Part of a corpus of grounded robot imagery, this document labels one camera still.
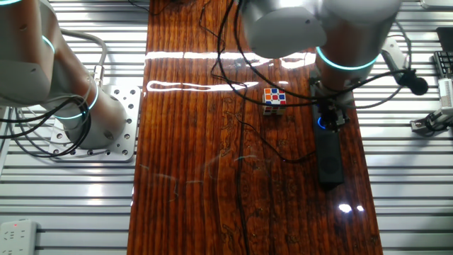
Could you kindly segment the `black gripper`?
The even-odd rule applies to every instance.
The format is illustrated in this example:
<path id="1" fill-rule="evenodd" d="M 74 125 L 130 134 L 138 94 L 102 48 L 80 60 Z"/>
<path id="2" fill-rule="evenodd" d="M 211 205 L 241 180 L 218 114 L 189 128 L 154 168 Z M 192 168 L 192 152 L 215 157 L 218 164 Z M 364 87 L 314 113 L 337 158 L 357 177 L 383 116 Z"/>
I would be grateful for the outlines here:
<path id="1" fill-rule="evenodd" d="M 349 108 L 341 106 L 336 101 L 320 99 L 318 100 L 318 109 L 322 115 L 322 126 L 326 130 L 332 130 L 333 127 L 333 116 L 331 114 L 337 115 L 335 121 L 336 132 L 339 132 L 344 125 L 349 123 L 349 116 L 347 114 Z"/>

